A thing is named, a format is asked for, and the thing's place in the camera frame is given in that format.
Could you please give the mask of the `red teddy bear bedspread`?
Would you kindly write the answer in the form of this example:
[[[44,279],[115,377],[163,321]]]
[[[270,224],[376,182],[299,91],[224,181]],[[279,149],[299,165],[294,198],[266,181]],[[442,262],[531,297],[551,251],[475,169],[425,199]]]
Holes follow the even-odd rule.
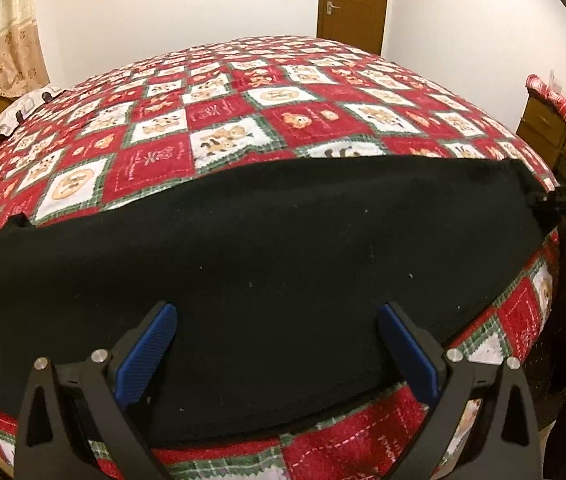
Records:
[[[210,171],[297,157],[540,155],[477,106],[336,41],[244,38],[92,76],[0,143],[0,228],[96,214]],[[524,359],[548,317],[557,234],[456,338],[466,356]],[[176,479],[379,479],[424,417],[407,387],[296,436],[158,451]]]

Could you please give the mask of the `red plaid cloth on dresser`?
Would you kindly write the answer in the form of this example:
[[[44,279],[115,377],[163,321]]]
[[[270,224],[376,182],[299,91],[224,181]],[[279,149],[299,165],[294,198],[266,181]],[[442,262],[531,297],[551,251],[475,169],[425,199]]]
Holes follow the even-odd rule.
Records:
[[[526,88],[541,101],[550,104],[566,122],[566,96],[562,96],[546,84],[539,76],[530,74],[526,79]]]

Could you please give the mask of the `black pants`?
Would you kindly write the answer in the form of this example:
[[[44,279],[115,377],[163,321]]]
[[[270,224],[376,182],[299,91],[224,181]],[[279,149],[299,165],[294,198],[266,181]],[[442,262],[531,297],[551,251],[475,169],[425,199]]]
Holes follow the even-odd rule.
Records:
[[[0,412],[40,356],[111,347],[178,312],[150,445],[314,422],[398,381],[376,315],[396,301],[441,342],[541,249],[554,214],[518,160],[308,158],[221,170],[123,207],[0,229]]]

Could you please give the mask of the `beige patterned curtain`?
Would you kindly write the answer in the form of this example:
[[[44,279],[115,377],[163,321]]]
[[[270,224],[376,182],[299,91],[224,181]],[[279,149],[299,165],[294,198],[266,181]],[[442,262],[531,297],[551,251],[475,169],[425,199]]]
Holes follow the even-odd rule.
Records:
[[[35,0],[0,0],[0,96],[17,99],[49,82]]]

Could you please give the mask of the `brown wooden dresser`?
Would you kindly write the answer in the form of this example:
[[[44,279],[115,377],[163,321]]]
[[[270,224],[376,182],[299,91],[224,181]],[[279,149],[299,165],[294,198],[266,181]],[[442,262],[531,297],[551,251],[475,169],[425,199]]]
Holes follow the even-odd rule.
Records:
[[[516,131],[566,184],[566,122],[557,108],[536,90],[528,90],[528,101]]]

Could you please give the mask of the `grey patterned pillow far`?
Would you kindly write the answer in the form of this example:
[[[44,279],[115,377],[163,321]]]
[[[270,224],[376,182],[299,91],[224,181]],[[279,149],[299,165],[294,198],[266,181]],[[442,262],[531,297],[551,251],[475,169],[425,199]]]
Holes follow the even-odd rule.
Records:
[[[39,107],[54,100],[63,92],[63,88],[47,84],[16,99],[0,114],[0,136],[10,138],[14,130],[25,122],[33,112],[36,112]]]

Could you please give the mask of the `brown wooden door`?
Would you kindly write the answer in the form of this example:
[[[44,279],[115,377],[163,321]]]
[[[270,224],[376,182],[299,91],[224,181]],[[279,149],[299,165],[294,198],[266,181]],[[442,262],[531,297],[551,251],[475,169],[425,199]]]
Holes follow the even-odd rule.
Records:
[[[379,54],[386,13],[387,0],[319,0],[317,36]]]

